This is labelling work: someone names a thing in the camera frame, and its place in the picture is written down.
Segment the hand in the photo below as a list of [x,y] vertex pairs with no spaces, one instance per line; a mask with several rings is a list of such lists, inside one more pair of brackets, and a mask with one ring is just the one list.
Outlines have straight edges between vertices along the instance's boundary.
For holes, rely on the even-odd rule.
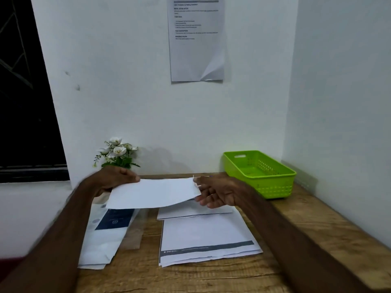
[[196,197],[195,201],[210,209],[224,205],[235,206],[238,195],[249,187],[246,183],[237,178],[229,177],[227,174],[198,177],[194,178],[194,182],[200,185],[199,190],[201,191],[201,195]]
[[114,187],[127,183],[136,183],[140,177],[129,169],[118,166],[105,166],[99,172],[85,179],[87,184],[98,187],[97,196],[110,192]]

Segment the wooden table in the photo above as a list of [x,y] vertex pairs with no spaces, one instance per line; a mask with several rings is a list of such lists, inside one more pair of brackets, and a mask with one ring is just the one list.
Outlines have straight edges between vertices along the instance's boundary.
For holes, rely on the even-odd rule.
[[[272,203],[292,223],[370,288],[391,288],[391,251],[302,187]],[[77,293],[293,292],[269,248],[242,213],[263,253],[192,264],[158,266],[161,221],[149,211],[139,250],[119,250],[101,271],[80,270]]]

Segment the red object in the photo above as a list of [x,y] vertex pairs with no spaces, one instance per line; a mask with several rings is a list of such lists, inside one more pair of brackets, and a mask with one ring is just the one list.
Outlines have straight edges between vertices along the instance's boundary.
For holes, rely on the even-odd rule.
[[11,271],[14,270],[23,259],[24,257],[0,259],[0,282],[3,281]]

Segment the green basket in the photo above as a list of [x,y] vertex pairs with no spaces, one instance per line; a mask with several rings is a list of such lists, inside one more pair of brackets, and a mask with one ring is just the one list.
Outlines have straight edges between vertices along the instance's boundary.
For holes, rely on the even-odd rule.
[[296,172],[259,151],[224,152],[224,169],[254,187],[264,198],[287,197]]

